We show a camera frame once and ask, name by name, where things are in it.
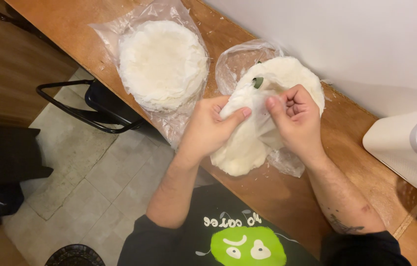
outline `fingernail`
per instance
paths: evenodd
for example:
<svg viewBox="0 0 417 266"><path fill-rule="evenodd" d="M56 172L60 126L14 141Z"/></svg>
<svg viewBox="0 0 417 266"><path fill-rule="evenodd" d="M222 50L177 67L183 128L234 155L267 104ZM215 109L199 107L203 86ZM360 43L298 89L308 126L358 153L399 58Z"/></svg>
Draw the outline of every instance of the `fingernail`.
<svg viewBox="0 0 417 266"><path fill-rule="evenodd" d="M266 107L271 109L272 107L274 107L274 105L276 105L276 99L274 97L269 97L266 100Z"/></svg>
<svg viewBox="0 0 417 266"><path fill-rule="evenodd" d="M245 118L247 118L250 114L251 114L251 109L245 108L243 110L243 115L244 115Z"/></svg>

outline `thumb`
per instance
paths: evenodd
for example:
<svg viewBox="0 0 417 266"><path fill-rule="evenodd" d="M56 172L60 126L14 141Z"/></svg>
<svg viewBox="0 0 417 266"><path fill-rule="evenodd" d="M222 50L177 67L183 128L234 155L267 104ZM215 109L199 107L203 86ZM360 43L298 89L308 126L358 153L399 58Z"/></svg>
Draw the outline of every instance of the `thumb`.
<svg viewBox="0 0 417 266"><path fill-rule="evenodd" d="M251 109L249 107L244 107L236 110L231 116L226 118L222 124L228 130L233 132L237 126L239 126L243 121L245 121L251 115Z"/></svg>
<svg viewBox="0 0 417 266"><path fill-rule="evenodd" d="M265 104L277 127L291 123L291 120L285 113L284 107L278 97L271 96L267 98Z"/></svg>

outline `forearm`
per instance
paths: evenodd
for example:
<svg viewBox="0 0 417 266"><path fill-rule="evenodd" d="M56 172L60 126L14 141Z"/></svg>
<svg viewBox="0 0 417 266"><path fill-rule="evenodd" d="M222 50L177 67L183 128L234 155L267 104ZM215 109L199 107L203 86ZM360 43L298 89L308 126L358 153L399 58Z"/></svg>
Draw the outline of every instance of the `forearm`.
<svg viewBox="0 0 417 266"><path fill-rule="evenodd" d="M326 154L306 167L322 212L336 232L365 234L386 230L371 203Z"/></svg>
<svg viewBox="0 0 417 266"><path fill-rule="evenodd" d="M200 162L176 154L161 183L154 192L146 216L155 224L176 229L187 218L192 190Z"/></svg>

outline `white wall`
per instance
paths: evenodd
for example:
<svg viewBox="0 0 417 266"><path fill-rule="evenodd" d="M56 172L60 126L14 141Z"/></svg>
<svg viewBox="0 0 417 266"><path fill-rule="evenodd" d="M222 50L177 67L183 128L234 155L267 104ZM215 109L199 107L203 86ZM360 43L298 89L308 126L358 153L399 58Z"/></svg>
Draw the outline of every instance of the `white wall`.
<svg viewBox="0 0 417 266"><path fill-rule="evenodd" d="M417 110L417 0L205 0L379 117Z"/></svg>

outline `black t-shirt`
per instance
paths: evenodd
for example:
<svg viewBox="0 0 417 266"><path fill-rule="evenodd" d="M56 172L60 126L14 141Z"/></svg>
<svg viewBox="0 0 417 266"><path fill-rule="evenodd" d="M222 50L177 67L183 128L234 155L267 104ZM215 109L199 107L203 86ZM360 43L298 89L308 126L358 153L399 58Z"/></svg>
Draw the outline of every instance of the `black t-shirt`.
<svg viewBox="0 0 417 266"><path fill-rule="evenodd" d="M183 226L157 226L146 215L135 221L118 266L342 266L410 263L389 232L331 234L321 261L264 220L221 184L194 189Z"/></svg>

